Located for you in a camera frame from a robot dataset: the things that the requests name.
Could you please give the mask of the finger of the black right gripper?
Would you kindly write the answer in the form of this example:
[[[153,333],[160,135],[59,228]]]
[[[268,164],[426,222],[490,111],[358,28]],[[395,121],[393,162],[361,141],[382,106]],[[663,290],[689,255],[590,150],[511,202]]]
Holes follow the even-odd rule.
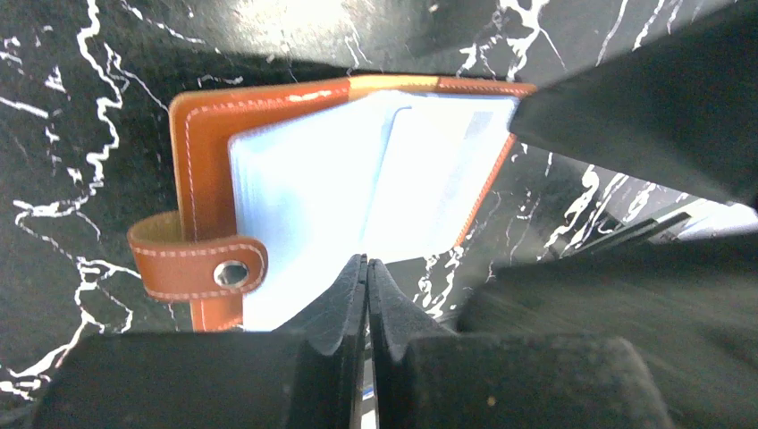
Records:
[[[528,145],[721,203],[757,204],[757,4],[739,1],[538,89]]]
[[[755,234],[501,267],[457,326],[621,337],[643,357],[677,425],[757,425]]]

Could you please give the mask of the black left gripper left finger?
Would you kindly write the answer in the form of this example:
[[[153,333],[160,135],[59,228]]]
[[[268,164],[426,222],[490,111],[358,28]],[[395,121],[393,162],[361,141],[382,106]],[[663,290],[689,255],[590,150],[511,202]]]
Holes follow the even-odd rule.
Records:
[[[36,428],[358,428],[366,269],[271,332],[92,336],[57,370]]]

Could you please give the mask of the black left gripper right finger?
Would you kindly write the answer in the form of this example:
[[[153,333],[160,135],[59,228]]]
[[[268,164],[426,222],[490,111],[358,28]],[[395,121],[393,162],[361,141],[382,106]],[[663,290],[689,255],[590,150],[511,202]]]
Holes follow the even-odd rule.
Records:
[[[621,338],[456,334],[377,259],[366,272],[380,428],[670,428],[646,364]]]

